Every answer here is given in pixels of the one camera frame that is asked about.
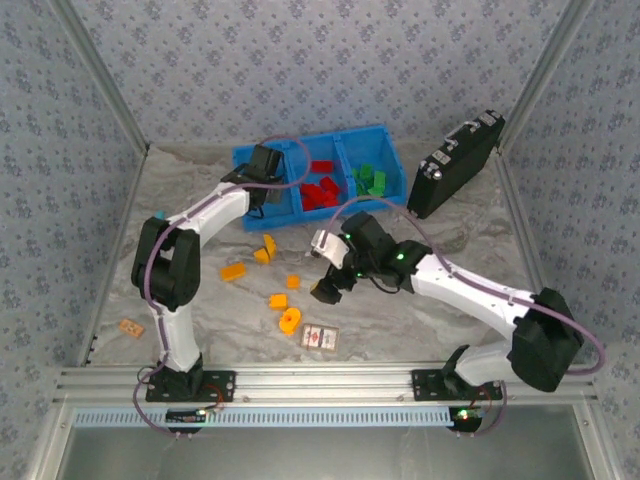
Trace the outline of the yellow round holed lego piece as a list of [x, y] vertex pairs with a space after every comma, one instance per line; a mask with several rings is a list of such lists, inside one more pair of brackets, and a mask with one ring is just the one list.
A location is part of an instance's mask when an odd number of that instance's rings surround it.
[[301, 317], [302, 315], [298, 308], [290, 307], [286, 309], [279, 319], [280, 331], [287, 336], [293, 335], [300, 325]]

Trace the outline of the small printed card box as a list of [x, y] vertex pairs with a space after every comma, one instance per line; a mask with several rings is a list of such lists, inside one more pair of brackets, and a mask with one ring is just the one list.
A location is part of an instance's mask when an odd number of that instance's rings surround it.
[[340, 330], [337, 327], [319, 324], [304, 324], [300, 346], [306, 350], [335, 353], [338, 349]]

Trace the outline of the black hard case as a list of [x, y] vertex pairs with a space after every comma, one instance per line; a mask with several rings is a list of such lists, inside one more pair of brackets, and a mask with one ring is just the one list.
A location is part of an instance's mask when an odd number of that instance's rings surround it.
[[485, 167], [504, 126], [500, 113], [484, 110], [449, 132], [420, 162], [407, 209], [419, 219], [435, 212]]

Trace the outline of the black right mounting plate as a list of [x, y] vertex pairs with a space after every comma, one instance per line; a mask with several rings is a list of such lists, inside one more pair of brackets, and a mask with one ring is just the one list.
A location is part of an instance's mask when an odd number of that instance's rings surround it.
[[415, 401], [472, 401], [502, 400], [500, 384], [492, 382], [473, 386], [455, 372], [445, 373], [440, 369], [418, 369], [411, 371], [412, 391]]

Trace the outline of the black mounting plate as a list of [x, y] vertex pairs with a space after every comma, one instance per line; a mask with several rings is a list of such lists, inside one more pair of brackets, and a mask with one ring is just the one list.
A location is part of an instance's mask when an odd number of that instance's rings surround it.
[[415, 401], [472, 401], [502, 400], [500, 384], [492, 382], [473, 386], [455, 372], [445, 373], [440, 369], [418, 369], [411, 371], [412, 391]]
[[231, 402], [234, 398], [236, 374], [234, 371], [196, 369], [193, 372], [175, 372], [163, 369], [148, 381], [147, 402]]

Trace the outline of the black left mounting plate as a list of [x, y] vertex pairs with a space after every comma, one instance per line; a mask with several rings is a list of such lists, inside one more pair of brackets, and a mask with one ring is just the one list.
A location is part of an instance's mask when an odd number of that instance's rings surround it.
[[175, 372], [163, 369], [148, 381], [147, 402], [231, 402], [234, 398], [236, 374], [234, 371], [196, 369], [193, 372]]

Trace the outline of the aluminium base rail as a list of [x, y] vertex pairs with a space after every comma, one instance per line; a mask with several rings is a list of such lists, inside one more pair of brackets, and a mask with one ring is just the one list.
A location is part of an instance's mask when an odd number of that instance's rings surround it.
[[[236, 372], [231, 407], [394, 406], [414, 401], [411, 372], [435, 369], [433, 362], [328, 362], [245, 364]], [[61, 371], [54, 402], [128, 405], [137, 366], [68, 368]]]

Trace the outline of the aluminium upright frame post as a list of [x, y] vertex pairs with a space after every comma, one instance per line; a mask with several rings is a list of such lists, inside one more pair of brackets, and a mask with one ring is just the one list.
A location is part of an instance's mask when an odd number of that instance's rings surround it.
[[70, 43], [88, 69], [94, 84], [133, 148], [142, 155], [148, 143], [92, 38], [70, 0], [47, 0]]
[[498, 140], [498, 152], [501, 155], [508, 153], [514, 146], [594, 3], [595, 0], [567, 0], [564, 10], [551, 30], [542, 52], [508, 115]]

